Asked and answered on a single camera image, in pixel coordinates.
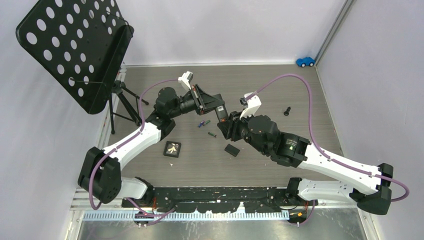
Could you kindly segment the black battery cover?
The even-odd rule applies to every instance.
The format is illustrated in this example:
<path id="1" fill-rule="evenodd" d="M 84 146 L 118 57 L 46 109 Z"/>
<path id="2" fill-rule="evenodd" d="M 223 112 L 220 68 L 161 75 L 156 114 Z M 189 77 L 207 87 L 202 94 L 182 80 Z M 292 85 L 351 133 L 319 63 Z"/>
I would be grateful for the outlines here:
<path id="1" fill-rule="evenodd" d="M 237 157 L 237 155 L 240 153 L 240 150 L 237 148 L 237 147 L 235 147 L 235 146 L 233 146 L 233 145 L 231 145 L 231 144 L 228 144 L 225 148 L 224 148 L 224 151 L 225 152 L 227 152 L 227 153 L 229 153 L 230 155 L 232 155 L 233 157 Z"/>

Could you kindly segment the small black square tray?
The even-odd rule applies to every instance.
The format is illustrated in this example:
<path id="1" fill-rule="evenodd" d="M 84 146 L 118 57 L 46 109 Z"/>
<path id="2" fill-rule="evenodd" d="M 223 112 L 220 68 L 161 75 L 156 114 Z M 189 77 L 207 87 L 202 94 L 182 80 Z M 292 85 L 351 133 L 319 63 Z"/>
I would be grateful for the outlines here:
<path id="1" fill-rule="evenodd" d="M 167 141 L 165 143 L 163 155 L 166 157 L 178 158 L 181 152 L 182 144 L 176 141 Z"/>

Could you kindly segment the blue toy car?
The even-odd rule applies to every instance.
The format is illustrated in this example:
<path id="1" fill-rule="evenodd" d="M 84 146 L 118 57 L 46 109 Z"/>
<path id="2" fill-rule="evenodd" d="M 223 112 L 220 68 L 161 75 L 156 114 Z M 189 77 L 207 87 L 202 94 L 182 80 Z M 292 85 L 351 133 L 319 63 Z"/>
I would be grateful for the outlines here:
<path id="1" fill-rule="evenodd" d="M 304 58 L 298 58 L 295 61 L 296 65 L 298 67 L 304 68 L 304 67 L 313 67 L 316 64 L 316 61 L 312 57 L 304 57 Z"/>

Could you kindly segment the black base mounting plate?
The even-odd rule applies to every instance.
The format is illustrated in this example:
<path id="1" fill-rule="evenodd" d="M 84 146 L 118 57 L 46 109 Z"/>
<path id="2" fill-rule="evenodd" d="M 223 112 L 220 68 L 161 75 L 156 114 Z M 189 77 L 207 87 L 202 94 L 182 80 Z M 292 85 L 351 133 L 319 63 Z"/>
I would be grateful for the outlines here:
<path id="1" fill-rule="evenodd" d="M 125 199 L 122 207 L 155 209 L 159 213 L 234 213 L 243 207 L 245 213 L 277 213 L 291 206 L 317 205 L 305 201 L 282 187 L 149 187 L 141 199 Z"/>

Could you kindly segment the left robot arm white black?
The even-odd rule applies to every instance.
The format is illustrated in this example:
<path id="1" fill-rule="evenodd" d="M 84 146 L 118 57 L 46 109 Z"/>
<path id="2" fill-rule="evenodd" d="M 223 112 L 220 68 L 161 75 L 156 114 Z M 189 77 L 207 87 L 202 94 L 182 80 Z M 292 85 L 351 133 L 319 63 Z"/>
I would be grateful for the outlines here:
<path id="1" fill-rule="evenodd" d="M 206 93 L 197 84 L 190 86 L 183 96 L 178 96 L 172 87 L 162 88 L 153 107 L 153 112 L 142 118 L 141 126 L 133 133 L 104 149 L 92 147 L 86 153 L 77 183 L 88 192 L 94 210 L 116 198 L 132 198 L 141 207 L 153 202 L 150 184 L 139 177 L 123 177 L 122 169 L 166 138 L 176 126 L 176 117 L 190 112 L 201 116 L 212 111 L 220 122 L 227 117 L 222 95 Z"/>

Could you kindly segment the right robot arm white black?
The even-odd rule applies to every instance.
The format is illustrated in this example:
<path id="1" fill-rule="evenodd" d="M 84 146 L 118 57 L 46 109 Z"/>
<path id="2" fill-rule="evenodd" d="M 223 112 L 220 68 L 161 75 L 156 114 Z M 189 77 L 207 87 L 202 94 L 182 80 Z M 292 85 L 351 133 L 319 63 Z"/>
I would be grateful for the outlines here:
<path id="1" fill-rule="evenodd" d="M 267 115 L 242 117 L 240 112 L 217 113 L 217 126 L 226 140 L 243 140 L 260 154 L 285 167 L 300 168 L 331 177 L 332 181 L 291 178 L 285 198 L 291 205 L 317 199 L 355 203 L 370 214 L 386 215 L 392 203 L 386 163 L 368 165 L 319 148 L 307 138 L 282 132 Z"/>

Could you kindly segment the small black knob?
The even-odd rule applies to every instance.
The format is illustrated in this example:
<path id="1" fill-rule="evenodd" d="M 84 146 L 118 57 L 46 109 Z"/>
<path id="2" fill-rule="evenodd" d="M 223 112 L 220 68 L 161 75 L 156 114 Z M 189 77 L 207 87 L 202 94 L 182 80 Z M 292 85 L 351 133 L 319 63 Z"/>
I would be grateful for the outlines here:
<path id="1" fill-rule="evenodd" d="M 291 107 L 289 106 L 289 107 L 287 107 L 287 109 L 283 112 L 283 115 L 284 115 L 284 116 L 289 116 L 290 111 L 291 111 Z"/>

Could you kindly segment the black perforated music stand tray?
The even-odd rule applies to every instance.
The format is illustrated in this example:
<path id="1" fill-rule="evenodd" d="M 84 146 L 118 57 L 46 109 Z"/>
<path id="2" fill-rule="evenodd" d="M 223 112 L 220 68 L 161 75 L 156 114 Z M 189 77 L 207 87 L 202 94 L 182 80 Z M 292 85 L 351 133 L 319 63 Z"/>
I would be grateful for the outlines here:
<path id="1" fill-rule="evenodd" d="M 134 28 L 115 0 L 39 0 L 19 44 L 90 114 L 104 110 Z"/>

